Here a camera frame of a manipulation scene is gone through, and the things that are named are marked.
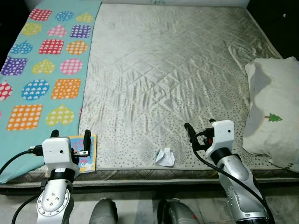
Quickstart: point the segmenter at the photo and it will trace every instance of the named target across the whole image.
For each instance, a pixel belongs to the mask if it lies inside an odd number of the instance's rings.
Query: pillow
[[[250,113],[243,148],[299,172],[299,62],[294,57],[255,59],[245,70]]]

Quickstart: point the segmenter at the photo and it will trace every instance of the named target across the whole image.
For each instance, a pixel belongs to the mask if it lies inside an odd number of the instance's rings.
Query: gray mattress cover
[[[202,130],[210,118],[235,122],[233,153],[257,178],[297,177],[242,148],[250,103],[244,66],[269,57],[280,56],[241,8],[102,4],[79,126],[98,135],[97,171],[75,186],[216,180],[184,129],[189,122]],[[164,147],[174,152],[172,168],[154,164]],[[44,171],[2,187],[38,186]]]

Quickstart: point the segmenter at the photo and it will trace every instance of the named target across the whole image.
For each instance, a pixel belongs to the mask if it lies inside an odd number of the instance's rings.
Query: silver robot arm
[[[37,224],[69,224],[74,206],[72,183],[79,175],[79,157],[90,155],[90,137],[90,131],[86,130],[84,151],[77,153],[71,148],[70,138],[58,137],[58,131],[53,131],[51,138],[38,146],[50,178],[36,203]]]
[[[207,158],[213,161],[217,168],[233,176],[262,198],[261,192],[255,186],[251,170],[242,163],[238,155],[231,153],[235,139],[233,121],[210,120],[210,122],[212,128],[207,128],[197,135],[190,124],[185,124],[194,153],[205,150]],[[198,136],[206,137],[203,145],[198,142]],[[232,215],[238,224],[271,223],[266,208],[255,196],[223,173],[218,174],[220,184],[227,194]]]

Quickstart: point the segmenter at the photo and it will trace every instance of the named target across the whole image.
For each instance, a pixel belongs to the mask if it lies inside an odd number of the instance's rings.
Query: teal blanket
[[[100,0],[45,0],[29,18],[0,71],[0,167],[58,129],[78,135],[93,26]],[[24,155],[6,183],[43,165]]]

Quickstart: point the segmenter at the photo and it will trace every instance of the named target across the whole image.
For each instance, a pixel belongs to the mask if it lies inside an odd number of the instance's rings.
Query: white tissue
[[[170,151],[170,148],[160,149],[156,154],[156,165],[172,167],[174,165],[174,161],[174,154]]]

